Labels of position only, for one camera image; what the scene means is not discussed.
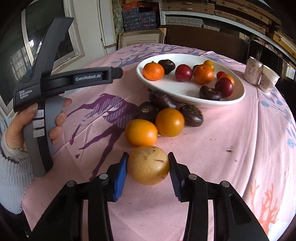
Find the person's left hand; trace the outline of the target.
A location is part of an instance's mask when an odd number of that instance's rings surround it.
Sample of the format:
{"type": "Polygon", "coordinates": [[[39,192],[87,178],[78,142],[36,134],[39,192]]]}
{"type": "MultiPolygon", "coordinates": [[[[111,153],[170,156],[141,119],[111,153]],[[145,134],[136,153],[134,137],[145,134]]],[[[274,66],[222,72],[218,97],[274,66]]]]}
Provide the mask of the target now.
{"type": "MultiPolygon", "coordinates": [[[[38,104],[32,104],[18,112],[6,131],[6,143],[11,149],[22,149],[27,152],[27,145],[23,136],[23,127],[31,122],[38,109],[38,104]]],[[[49,137],[53,145],[60,142],[67,114],[62,110],[56,117],[56,126],[49,131],[49,137]]]]}

